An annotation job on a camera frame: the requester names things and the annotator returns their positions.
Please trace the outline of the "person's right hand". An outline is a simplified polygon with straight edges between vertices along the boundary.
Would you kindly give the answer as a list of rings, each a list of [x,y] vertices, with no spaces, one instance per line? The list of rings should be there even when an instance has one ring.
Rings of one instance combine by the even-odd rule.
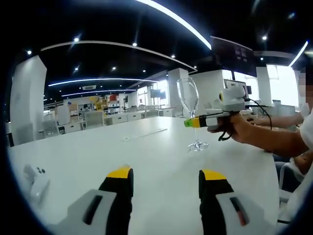
[[[252,125],[240,114],[219,118],[219,126],[235,141],[248,143],[249,132]]]

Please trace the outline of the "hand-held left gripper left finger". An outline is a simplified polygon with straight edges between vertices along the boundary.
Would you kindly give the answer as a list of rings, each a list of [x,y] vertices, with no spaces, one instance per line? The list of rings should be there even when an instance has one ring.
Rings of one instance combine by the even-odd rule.
[[[110,172],[99,189],[72,203],[57,225],[59,235],[127,235],[132,213],[134,172],[123,165]]]

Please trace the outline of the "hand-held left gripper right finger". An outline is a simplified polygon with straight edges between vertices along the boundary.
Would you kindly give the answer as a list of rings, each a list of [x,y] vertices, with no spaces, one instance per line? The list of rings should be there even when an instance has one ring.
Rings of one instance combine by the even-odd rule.
[[[264,210],[246,195],[234,191],[221,173],[199,171],[200,214],[205,235],[264,235]]]

